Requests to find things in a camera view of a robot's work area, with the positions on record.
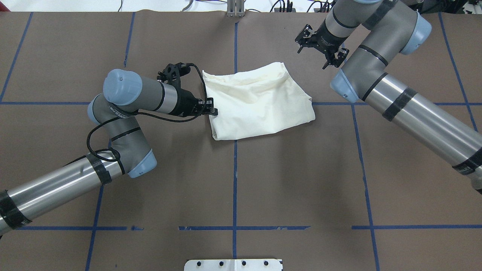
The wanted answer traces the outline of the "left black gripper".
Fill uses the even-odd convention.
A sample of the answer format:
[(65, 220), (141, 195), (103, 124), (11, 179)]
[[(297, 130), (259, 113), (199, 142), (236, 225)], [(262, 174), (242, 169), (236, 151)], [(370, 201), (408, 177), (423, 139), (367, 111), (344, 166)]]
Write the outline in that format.
[(171, 111), (172, 116), (185, 118), (198, 115), (218, 115), (218, 109), (215, 108), (212, 97), (206, 98), (206, 100), (198, 99), (190, 91), (182, 88), (176, 90), (176, 94), (177, 101), (174, 109)]

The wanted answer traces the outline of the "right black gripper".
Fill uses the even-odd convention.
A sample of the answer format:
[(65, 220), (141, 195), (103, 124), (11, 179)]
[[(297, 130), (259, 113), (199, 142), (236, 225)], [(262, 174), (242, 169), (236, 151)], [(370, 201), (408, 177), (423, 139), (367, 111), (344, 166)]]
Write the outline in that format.
[(311, 25), (306, 24), (296, 36), (295, 42), (299, 45), (298, 54), (303, 48), (312, 47), (322, 52), (326, 58), (322, 69), (326, 69), (329, 65), (339, 68), (344, 60), (346, 60), (349, 50), (347, 48), (341, 48), (339, 51), (339, 47), (346, 39), (347, 37), (339, 37), (331, 33), (326, 26), (326, 22), (323, 22), (315, 34)]

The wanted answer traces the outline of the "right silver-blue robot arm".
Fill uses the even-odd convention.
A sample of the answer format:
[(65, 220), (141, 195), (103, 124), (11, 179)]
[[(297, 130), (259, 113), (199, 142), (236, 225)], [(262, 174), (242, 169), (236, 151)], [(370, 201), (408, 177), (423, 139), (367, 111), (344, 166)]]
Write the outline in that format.
[(300, 48), (323, 53), (339, 68), (330, 87), (350, 103), (363, 100), (471, 180), (481, 192), (481, 135), (389, 75), (399, 53), (414, 52), (432, 26), (401, 0), (338, 0), (317, 30), (306, 25)]

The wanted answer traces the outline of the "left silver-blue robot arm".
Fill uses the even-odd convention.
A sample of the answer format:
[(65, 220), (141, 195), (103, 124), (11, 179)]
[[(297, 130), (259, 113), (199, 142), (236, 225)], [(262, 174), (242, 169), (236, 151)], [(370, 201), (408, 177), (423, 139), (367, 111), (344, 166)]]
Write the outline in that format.
[(88, 105), (95, 123), (86, 138), (88, 153), (63, 167), (14, 189), (1, 191), (1, 235), (31, 223), (33, 219), (87, 192), (127, 174), (139, 177), (157, 166), (157, 160), (136, 116), (162, 119), (157, 113), (189, 122), (201, 115), (217, 115), (214, 100), (196, 98), (181, 86), (181, 77), (196, 69), (193, 63), (169, 64), (156, 79), (123, 69), (111, 70), (103, 91)]

